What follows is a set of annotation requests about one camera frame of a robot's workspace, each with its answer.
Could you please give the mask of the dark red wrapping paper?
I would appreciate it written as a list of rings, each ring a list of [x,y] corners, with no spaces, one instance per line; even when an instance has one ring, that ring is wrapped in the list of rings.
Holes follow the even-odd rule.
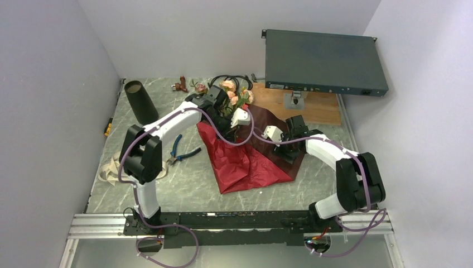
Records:
[[[231,146],[217,137],[207,122],[197,124],[222,194],[262,188],[295,180],[305,151],[299,151],[293,163],[274,153],[271,145],[252,137],[241,146]]]

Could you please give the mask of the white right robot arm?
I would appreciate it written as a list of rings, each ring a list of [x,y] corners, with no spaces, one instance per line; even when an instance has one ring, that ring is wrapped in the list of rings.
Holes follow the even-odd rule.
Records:
[[[322,231],[329,218],[356,210],[368,209],[382,202],[386,192],[378,163],[373,154],[344,148],[319,130],[309,130],[302,116],[286,120],[287,131],[267,126],[264,134],[276,142],[275,153],[288,162],[305,152],[331,167],[336,175],[336,192],[310,205],[309,228]]]

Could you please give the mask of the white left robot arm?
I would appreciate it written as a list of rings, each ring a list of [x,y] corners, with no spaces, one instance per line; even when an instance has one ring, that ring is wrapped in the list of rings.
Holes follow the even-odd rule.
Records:
[[[206,94],[192,94],[172,112],[143,127],[131,126],[119,157],[118,180],[131,184],[134,192],[134,215],[138,227],[148,235],[159,230],[161,207],[157,200],[155,180],[163,169],[162,148],[178,135],[202,120],[208,121],[225,142],[237,145],[231,131],[238,125],[251,124],[247,108],[230,110],[223,107],[227,93],[213,86]]]

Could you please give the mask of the beige ribbon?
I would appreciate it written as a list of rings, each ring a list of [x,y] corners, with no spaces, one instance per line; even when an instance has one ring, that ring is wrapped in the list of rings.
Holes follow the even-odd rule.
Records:
[[[116,152],[108,162],[103,164],[99,168],[99,177],[98,179],[100,181],[108,182],[112,184],[112,186],[115,186],[117,182],[119,182],[118,179],[118,169],[120,166],[119,162],[119,157],[120,157],[120,152]],[[167,170],[168,170],[168,165],[165,161],[162,162],[162,171],[156,176],[156,179],[161,179],[167,175]],[[122,172],[122,180],[125,181],[130,181],[129,176],[125,174],[124,169]]]

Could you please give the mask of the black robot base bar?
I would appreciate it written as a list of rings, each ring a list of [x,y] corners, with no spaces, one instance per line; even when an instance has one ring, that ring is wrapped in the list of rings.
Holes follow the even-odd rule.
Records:
[[[320,219],[314,209],[246,212],[160,212],[142,221],[134,212],[125,217],[125,236],[159,237],[140,248],[285,244],[302,246],[312,237],[339,234],[334,218]]]

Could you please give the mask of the red flower bouquet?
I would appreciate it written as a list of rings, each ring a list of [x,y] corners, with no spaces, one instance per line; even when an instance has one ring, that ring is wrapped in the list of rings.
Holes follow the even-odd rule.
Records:
[[[239,88],[239,81],[236,77],[225,78],[218,87],[221,88],[227,95],[227,100],[224,100],[219,106],[219,111],[223,116],[230,116],[237,108],[243,109],[244,105],[249,105],[254,102],[254,95],[251,91],[252,82],[247,80],[249,88]]]

